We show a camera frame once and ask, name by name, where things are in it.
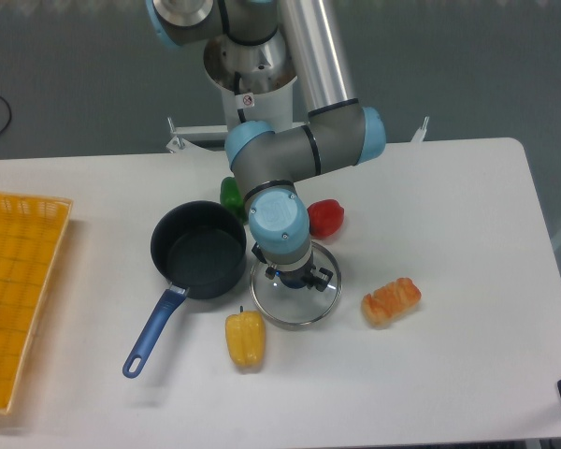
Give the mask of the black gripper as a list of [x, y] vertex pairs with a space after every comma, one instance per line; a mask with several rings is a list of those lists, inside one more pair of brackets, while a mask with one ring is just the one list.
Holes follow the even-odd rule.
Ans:
[[[252, 246], [252, 253], [262, 264], [267, 264], [266, 257], [258, 243]], [[315, 288], [317, 291], [324, 291], [333, 278], [333, 272], [326, 268], [316, 269], [313, 260], [309, 259], [304, 263], [289, 265], [270, 264], [265, 270], [265, 276], [274, 280], [279, 278], [283, 283], [304, 283], [308, 289]]]

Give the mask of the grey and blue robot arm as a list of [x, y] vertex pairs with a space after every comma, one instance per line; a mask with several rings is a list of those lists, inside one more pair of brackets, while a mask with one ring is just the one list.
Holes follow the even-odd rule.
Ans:
[[204, 42], [203, 64], [227, 97], [224, 142], [268, 278], [324, 290], [295, 184], [378, 157], [386, 135], [361, 106], [328, 1], [150, 1], [156, 34]]

